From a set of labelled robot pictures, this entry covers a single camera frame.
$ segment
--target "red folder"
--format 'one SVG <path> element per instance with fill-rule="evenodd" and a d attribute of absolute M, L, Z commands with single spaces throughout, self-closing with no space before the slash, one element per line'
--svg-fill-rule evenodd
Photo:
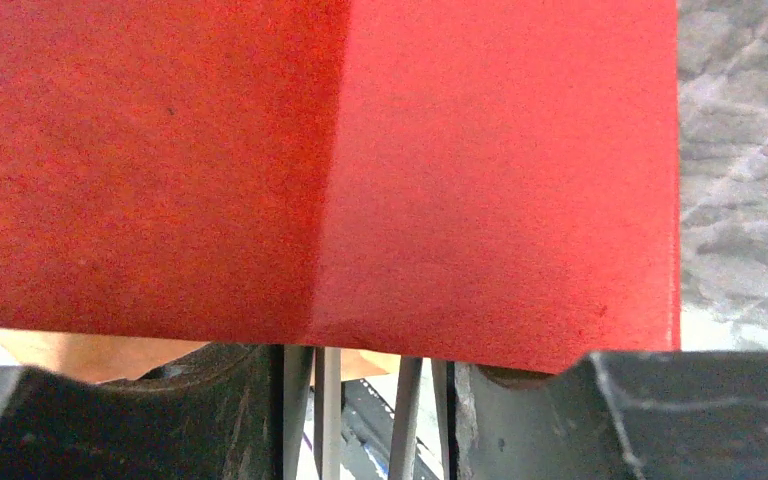
<path fill-rule="evenodd" d="M 676 348 L 675 9 L 0 2 L 0 326 Z"/>

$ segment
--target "gray fabric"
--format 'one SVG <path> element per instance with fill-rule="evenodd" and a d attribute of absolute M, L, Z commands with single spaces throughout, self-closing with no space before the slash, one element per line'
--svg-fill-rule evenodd
<path fill-rule="evenodd" d="M 768 349 L 768 0 L 679 0 L 682 335 Z"/>

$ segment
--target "red panel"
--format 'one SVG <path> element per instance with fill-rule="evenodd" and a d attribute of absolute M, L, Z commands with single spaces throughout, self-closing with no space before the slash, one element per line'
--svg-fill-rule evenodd
<path fill-rule="evenodd" d="M 638 3 L 0 2 L 0 325 L 674 348 L 675 3 Z"/>

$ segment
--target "wrinkled plastic sheet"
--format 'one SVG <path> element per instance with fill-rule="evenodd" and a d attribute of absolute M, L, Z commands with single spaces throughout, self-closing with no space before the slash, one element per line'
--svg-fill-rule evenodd
<path fill-rule="evenodd" d="M 685 349 L 768 349 L 768 0 L 679 0 Z"/>

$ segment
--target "metal bar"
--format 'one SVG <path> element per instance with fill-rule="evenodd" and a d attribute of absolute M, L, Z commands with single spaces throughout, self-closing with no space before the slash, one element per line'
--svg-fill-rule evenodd
<path fill-rule="evenodd" d="M 440 457 L 443 462 L 443 480 L 452 478 L 452 460 L 449 456 L 448 362 L 431 359 L 431 379 L 434 382 L 434 400 L 437 404 L 437 428 L 440 431 Z"/>
<path fill-rule="evenodd" d="M 389 480 L 412 480 L 416 458 L 416 415 L 419 410 L 419 380 L 422 359 L 402 357 L 396 392 L 396 414 L 390 444 Z"/>
<path fill-rule="evenodd" d="M 313 348 L 284 346 L 284 480 L 296 480 L 299 449 L 304 435 L 304 416 L 310 396 Z"/>
<path fill-rule="evenodd" d="M 340 478 L 340 349 L 316 349 L 313 451 L 320 480 Z"/>

